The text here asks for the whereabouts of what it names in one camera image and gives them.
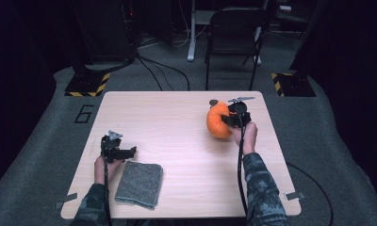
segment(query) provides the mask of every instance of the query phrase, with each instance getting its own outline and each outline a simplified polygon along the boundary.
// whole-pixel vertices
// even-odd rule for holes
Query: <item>camouflage sleeve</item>
[[[247,225],[289,225],[279,189],[261,156],[248,153],[243,157],[243,165],[247,182]]]
[[[105,186],[93,184],[88,194],[83,198],[77,210],[73,226],[102,226],[107,225],[107,215],[105,208]]]

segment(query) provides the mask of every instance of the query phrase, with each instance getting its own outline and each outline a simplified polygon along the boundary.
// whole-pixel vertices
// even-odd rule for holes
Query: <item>person's left hand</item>
[[[115,160],[113,163],[108,163],[108,180],[110,181],[115,174],[116,169],[124,162],[124,159]],[[94,183],[103,185],[106,182],[104,175],[104,159],[102,156],[97,157],[94,162]]]

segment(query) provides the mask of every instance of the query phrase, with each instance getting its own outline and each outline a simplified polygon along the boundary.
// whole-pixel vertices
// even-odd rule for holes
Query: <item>hand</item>
[[[108,163],[108,180],[110,181],[115,174],[116,169],[124,162],[124,159],[115,160],[113,163]],[[94,162],[94,183],[104,185],[106,177],[104,175],[104,159],[102,156],[97,157]]]
[[[232,128],[232,133],[233,137],[235,138],[236,144],[239,146],[239,143],[241,141],[241,129],[237,127]],[[243,155],[255,152],[257,134],[258,128],[256,128],[256,124],[253,122],[248,122],[248,124],[245,126],[244,144],[242,150]]]

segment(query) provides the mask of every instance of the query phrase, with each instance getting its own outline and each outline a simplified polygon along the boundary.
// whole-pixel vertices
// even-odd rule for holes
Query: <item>black curtain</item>
[[[319,0],[291,69],[323,88],[337,131],[377,192],[377,2]]]
[[[89,64],[69,0],[0,1],[0,179],[51,102],[54,73],[71,66],[56,24]]]

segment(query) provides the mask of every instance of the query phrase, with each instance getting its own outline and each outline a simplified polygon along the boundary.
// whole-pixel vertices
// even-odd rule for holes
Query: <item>gray carpet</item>
[[[289,73],[299,46],[298,35],[268,33],[262,49],[253,90],[263,93],[271,120],[286,161],[306,171],[320,183],[331,200],[335,225],[377,225],[377,198],[368,176],[353,162],[340,139],[329,101],[311,78],[317,97],[279,97],[271,73]],[[196,58],[187,62],[189,43],[182,47],[167,44],[142,46],[143,57],[184,72],[191,90],[205,89],[205,40],[197,41]],[[237,73],[242,59],[228,64],[222,58],[212,59],[210,90],[245,90],[252,65]],[[106,68],[115,64],[97,64]],[[163,90],[187,90],[185,78],[172,70],[152,65]],[[55,74],[57,90],[30,139],[0,182],[0,225],[68,225],[54,204],[68,192],[86,144],[86,139],[103,95],[66,97],[64,89],[74,72],[65,69]],[[105,91],[159,90],[155,79],[138,60],[111,74]],[[92,111],[88,123],[74,123],[82,105]],[[301,200],[302,212],[290,217],[292,225],[328,225],[330,210],[316,184],[303,173],[289,168]],[[125,225],[115,220],[114,225]],[[197,225],[211,225],[197,221]]]

